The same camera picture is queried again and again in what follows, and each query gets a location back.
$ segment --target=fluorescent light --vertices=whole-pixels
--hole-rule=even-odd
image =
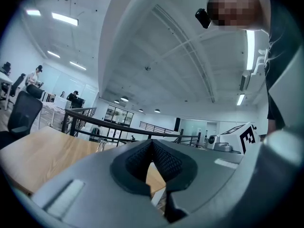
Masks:
[[[51,54],[51,55],[53,55],[53,56],[56,56],[56,57],[60,58],[60,56],[58,56],[57,54],[55,54],[55,53],[53,53],[53,52],[47,51],[47,53],[49,53],[49,54]]]
[[[252,70],[253,61],[255,59],[255,32],[251,30],[247,30],[247,49],[247,70]]]
[[[28,15],[41,16],[40,11],[36,9],[26,10]]]
[[[123,101],[125,101],[125,102],[128,102],[128,101],[129,101],[128,97],[126,97],[126,96],[121,97],[121,99],[122,99]]]
[[[73,65],[75,65],[75,66],[77,66],[77,67],[80,67],[80,68],[82,68],[83,70],[86,70],[86,68],[85,68],[85,67],[83,67],[83,66],[79,66],[78,64],[76,64],[76,63],[73,63],[73,62],[71,62],[71,61],[70,61],[70,64],[73,64]]]
[[[58,20],[61,20],[63,22],[66,22],[66,23],[69,23],[69,24],[72,24],[72,25],[78,25],[78,20],[77,19],[72,19],[70,17],[67,17],[67,16],[63,16],[61,14],[57,14],[57,13],[52,13],[52,16],[54,19],[58,19]]]
[[[241,105],[243,100],[244,100],[244,97],[245,97],[245,94],[240,94],[239,95],[239,99],[238,99],[238,102],[237,102],[237,105]]]

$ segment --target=window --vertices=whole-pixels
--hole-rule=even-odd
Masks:
[[[130,127],[133,113],[109,105],[104,120],[109,123]]]

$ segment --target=camera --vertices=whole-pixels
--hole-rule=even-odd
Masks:
[[[208,13],[204,9],[199,9],[195,17],[198,19],[200,24],[205,28],[208,29],[211,24],[211,19],[208,16]]]

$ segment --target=person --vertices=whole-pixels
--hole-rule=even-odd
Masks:
[[[26,76],[24,87],[22,88],[22,91],[26,92],[26,89],[28,85],[36,85],[39,78],[39,73],[42,72],[42,65],[39,65],[35,71],[31,72]]]
[[[70,94],[67,96],[67,100],[73,101],[74,99],[77,99],[77,95],[78,95],[78,91],[75,90],[74,93],[70,93]]]
[[[268,91],[302,43],[301,33],[291,14],[276,0],[209,0],[207,13],[215,25],[262,30],[268,34],[269,49],[265,64],[267,134],[283,128],[284,120]]]

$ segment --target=woman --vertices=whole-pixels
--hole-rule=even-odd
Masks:
[[[29,75],[27,75],[25,79],[25,85],[22,88],[23,91],[26,92],[28,85],[35,85],[38,81],[38,75],[42,72],[42,65],[39,65],[35,71],[31,72]]]

